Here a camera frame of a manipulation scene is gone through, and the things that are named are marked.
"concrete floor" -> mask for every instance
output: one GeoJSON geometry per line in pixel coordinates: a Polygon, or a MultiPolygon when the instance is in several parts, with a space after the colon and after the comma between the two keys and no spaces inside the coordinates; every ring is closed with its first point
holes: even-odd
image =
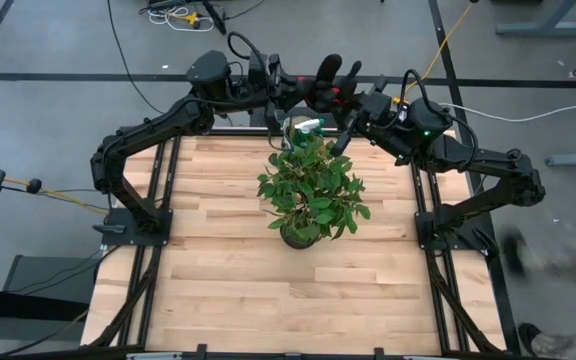
{"type": "MultiPolygon", "coordinates": [[[[225,1],[234,14],[256,0],[225,1]]],[[[113,1],[119,38],[131,71],[182,74],[209,49],[224,51],[217,31],[173,32],[137,15],[142,0],[113,1]]],[[[555,4],[511,6],[480,1],[450,41],[459,78],[568,80],[576,67],[576,37],[524,39],[498,37],[497,22],[539,19],[555,4]]],[[[467,2],[440,1],[451,27],[467,2]]],[[[576,8],[570,14],[576,19],[576,8]]],[[[344,70],[363,61],[360,74],[401,76],[408,68],[425,71],[437,51],[428,3],[420,0],[268,0],[228,23],[264,52],[281,54],[290,73],[313,74],[325,55],[344,56],[344,70]]],[[[2,73],[109,73],[124,69],[110,32],[104,1],[16,0],[0,27],[2,73]]],[[[441,60],[432,77],[445,77],[441,60]]],[[[186,83],[139,83],[150,101],[166,109],[189,89],[186,83]]],[[[394,93],[398,87],[389,87],[394,93]]],[[[467,88],[466,106],[505,117],[523,117],[576,104],[576,89],[467,88]]],[[[446,87],[430,89],[433,100],[449,102],[446,87]]],[[[0,168],[19,179],[41,178],[52,188],[91,188],[89,158],[105,135],[137,123],[153,112],[127,82],[0,81],[0,168]]],[[[245,124],[243,115],[234,115],[245,124]]],[[[485,148],[517,147],[541,171],[548,195],[532,208],[493,213],[497,230],[516,225],[540,251],[576,239],[576,168],[547,168],[549,154],[576,152],[576,111],[523,124],[469,116],[485,148]]],[[[486,182],[492,186],[493,179],[486,182]]],[[[98,205],[104,198],[82,193],[98,205]]],[[[16,254],[85,257],[99,247],[91,228],[101,218],[60,202],[25,194],[0,196],[0,289],[16,254]]],[[[538,279],[508,279],[517,324],[534,322],[555,333],[576,331],[576,286],[538,279]]],[[[74,346],[51,345],[51,349],[74,346]]]]}

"plant pot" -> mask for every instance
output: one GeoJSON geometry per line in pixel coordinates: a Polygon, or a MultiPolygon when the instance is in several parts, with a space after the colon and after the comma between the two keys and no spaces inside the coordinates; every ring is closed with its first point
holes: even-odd
{"type": "Polygon", "coordinates": [[[302,241],[299,241],[295,236],[288,234],[285,226],[282,226],[279,229],[279,233],[281,234],[281,238],[284,240],[286,245],[290,246],[293,249],[297,249],[297,250],[308,249],[309,247],[313,246],[317,242],[316,240],[310,241],[308,243],[304,243],[302,241]]]}

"wooden tabletop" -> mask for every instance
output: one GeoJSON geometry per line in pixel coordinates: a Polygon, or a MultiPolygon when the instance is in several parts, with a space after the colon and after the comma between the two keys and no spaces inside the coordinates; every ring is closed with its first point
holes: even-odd
{"type": "MultiPolygon", "coordinates": [[[[256,177],[273,151],[265,137],[184,137],[181,144],[148,350],[195,351],[204,343],[209,352],[372,354],[383,347],[386,354],[440,353],[408,167],[393,166],[384,151],[353,139],[345,155],[354,163],[351,172],[364,179],[372,219],[357,218],[354,235],[299,251],[267,229],[273,216],[263,210],[272,206],[256,197],[256,177]]],[[[142,195],[154,156],[151,148],[126,164],[126,178],[142,195]]],[[[164,181],[162,175],[160,193],[164,181]]],[[[438,182],[447,203],[470,196],[462,174],[440,174],[438,182]]],[[[124,302],[134,251],[123,247],[101,264],[82,344],[95,339],[124,302]]],[[[484,258],[475,251],[455,251],[453,258],[464,307],[491,342],[505,348],[484,258]]],[[[455,349],[449,310],[446,320],[455,349]]],[[[132,343],[136,332],[133,325],[132,343]]]]}

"white cable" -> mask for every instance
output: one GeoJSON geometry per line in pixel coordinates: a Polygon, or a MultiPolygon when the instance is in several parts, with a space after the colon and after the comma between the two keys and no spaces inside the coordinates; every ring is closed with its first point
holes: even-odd
{"type": "Polygon", "coordinates": [[[557,110],[553,110],[550,112],[547,112],[545,114],[541,114],[541,115],[536,115],[536,116],[532,116],[529,118],[525,118],[525,119],[506,119],[504,117],[501,116],[495,116],[495,115],[490,115],[490,114],[486,114],[484,112],[478,111],[478,110],[473,110],[473,109],[469,109],[467,107],[463,107],[463,106],[459,106],[459,105],[455,105],[455,104],[439,104],[439,106],[448,106],[448,107],[452,107],[452,108],[457,108],[457,109],[461,109],[473,114],[477,114],[477,115],[481,115],[487,118],[491,118],[491,119],[496,119],[496,120],[502,120],[502,121],[508,121],[508,122],[526,122],[526,121],[532,121],[532,120],[536,120],[536,119],[540,119],[542,117],[546,117],[546,116],[550,116],[556,113],[560,113],[562,111],[568,111],[568,110],[575,110],[576,109],[576,105],[573,106],[568,106],[565,108],[561,108],[561,109],[557,109],[557,110]]]}
{"type": "Polygon", "coordinates": [[[211,26],[208,29],[187,29],[175,27],[170,21],[171,18],[175,18],[173,15],[177,16],[187,16],[190,14],[190,10],[183,6],[178,6],[173,8],[171,11],[152,11],[148,10],[148,20],[155,25],[167,24],[171,29],[175,31],[187,31],[187,32],[208,32],[215,28],[215,22],[211,18],[203,18],[201,21],[209,21],[211,26]]]}

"potted plant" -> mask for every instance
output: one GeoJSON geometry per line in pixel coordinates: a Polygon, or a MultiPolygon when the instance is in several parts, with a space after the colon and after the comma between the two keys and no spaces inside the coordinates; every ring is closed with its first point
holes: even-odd
{"type": "Polygon", "coordinates": [[[325,237],[337,239],[346,228],[354,234],[353,214],[370,219],[359,196],[365,190],[363,180],[354,174],[348,177],[350,159],[333,157],[332,141],[324,144],[312,133],[306,139],[290,151],[271,154],[273,169],[266,167],[266,174],[257,178],[257,196],[270,199],[276,209],[270,213],[278,216],[268,228],[280,229],[284,242],[295,249],[306,249],[325,237]]]}

